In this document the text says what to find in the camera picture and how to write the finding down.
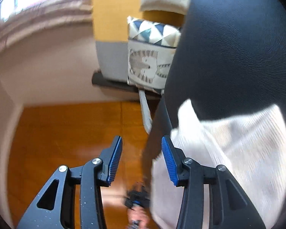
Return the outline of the person's left hand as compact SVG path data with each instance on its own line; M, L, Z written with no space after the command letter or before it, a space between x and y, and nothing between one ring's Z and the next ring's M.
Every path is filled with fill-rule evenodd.
M140 206L133 206L128 209L128 228L148 228L149 217L146 211Z

